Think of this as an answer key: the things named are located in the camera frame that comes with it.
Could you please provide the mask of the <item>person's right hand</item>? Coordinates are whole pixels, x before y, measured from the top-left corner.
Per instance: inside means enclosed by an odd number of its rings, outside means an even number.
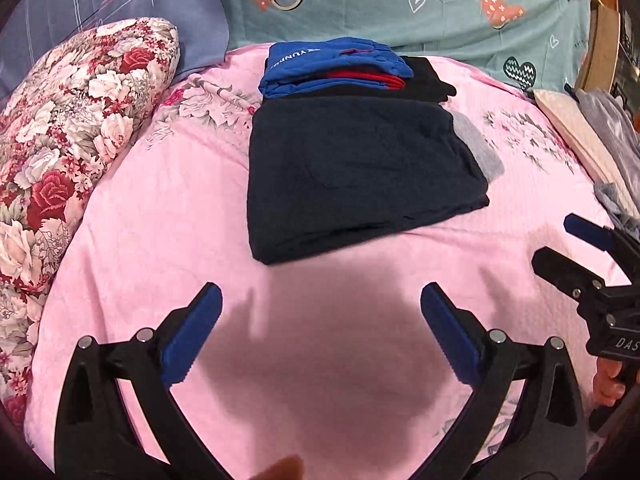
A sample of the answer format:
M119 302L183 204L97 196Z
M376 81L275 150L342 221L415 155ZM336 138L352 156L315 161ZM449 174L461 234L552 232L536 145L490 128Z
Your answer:
M617 377L623 369L621 362L597 358L597 370L593 376L594 400L604 406L613 406L626 391L625 385Z

